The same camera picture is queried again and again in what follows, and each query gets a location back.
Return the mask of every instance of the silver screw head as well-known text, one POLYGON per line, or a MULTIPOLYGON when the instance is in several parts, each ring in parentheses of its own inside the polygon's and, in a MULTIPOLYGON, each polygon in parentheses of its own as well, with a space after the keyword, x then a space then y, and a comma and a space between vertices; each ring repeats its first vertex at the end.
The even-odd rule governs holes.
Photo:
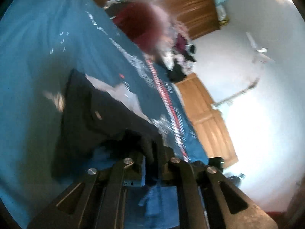
POLYGON ((90 168, 90 169, 88 169, 87 172, 88 172, 89 175, 95 175, 97 173, 97 169, 96 168, 90 168))
POLYGON ((170 161, 171 161, 172 163, 174 163, 174 164, 177 164, 177 163, 180 163, 180 162, 181 162, 181 159, 178 158, 178 157, 172 157, 172 158, 170 159, 170 161))
POLYGON ((124 158, 123 162, 124 162, 124 164, 131 164, 133 162, 133 160, 132 160, 132 158, 127 157, 127 158, 124 158))
POLYGON ((207 171, 211 174, 215 174, 217 172, 216 168, 214 166, 210 166, 207 168, 207 171))

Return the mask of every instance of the white wall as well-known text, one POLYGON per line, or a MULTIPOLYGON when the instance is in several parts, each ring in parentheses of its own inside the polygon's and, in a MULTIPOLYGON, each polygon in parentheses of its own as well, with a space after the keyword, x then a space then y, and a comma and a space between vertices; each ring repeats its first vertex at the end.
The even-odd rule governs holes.
POLYGON ((275 60, 254 90, 224 109, 244 173, 241 189, 265 211, 284 211, 305 172, 305 22, 285 0, 228 0, 229 25, 195 43, 196 72, 215 101, 260 75, 251 61, 250 31, 275 60))

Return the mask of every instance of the black metal bracket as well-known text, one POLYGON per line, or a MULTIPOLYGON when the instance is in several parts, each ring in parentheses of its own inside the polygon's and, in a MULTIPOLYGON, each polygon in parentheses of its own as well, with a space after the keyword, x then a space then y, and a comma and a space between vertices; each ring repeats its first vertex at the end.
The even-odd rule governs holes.
MULTIPOLYGON (((276 223, 222 172, 157 149, 161 186, 177 186, 181 229, 276 229, 276 223)), ((145 161, 133 154, 113 168, 90 169, 28 225, 28 229, 123 229, 126 186, 141 186, 145 161)))

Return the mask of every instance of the bed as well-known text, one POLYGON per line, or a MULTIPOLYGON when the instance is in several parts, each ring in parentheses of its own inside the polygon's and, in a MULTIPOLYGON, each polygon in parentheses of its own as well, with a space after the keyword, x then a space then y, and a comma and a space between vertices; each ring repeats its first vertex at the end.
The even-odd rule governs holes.
MULTIPOLYGON (((147 60, 92 0, 14 0, 0 21, 0 46, 0 197, 21 228, 72 182, 55 181, 50 174, 61 96, 72 69, 112 87, 123 83, 177 156, 207 164, 165 71, 147 60)), ((99 148, 76 174, 113 163, 99 148)), ((168 202, 157 214, 165 218, 158 228, 178 223, 177 215, 169 216, 176 209, 174 193, 161 191, 168 202)), ((147 228, 136 202, 129 228, 147 228)))

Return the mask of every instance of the ceiling fan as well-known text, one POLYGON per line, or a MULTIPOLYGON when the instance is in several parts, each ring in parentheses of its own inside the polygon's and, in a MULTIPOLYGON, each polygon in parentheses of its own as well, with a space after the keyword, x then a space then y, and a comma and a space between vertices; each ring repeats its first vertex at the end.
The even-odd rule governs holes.
POLYGON ((250 41, 250 44, 252 46, 252 48, 254 49, 254 51, 256 52, 256 55, 254 56, 252 62, 254 64, 256 63, 262 63, 262 64, 266 64, 269 62, 274 62, 273 59, 269 58, 268 56, 266 56, 264 53, 267 52, 268 48, 265 47, 258 47, 257 43, 255 42, 254 38, 252 37, 250 32, 246 32, 246 35, 250 41))

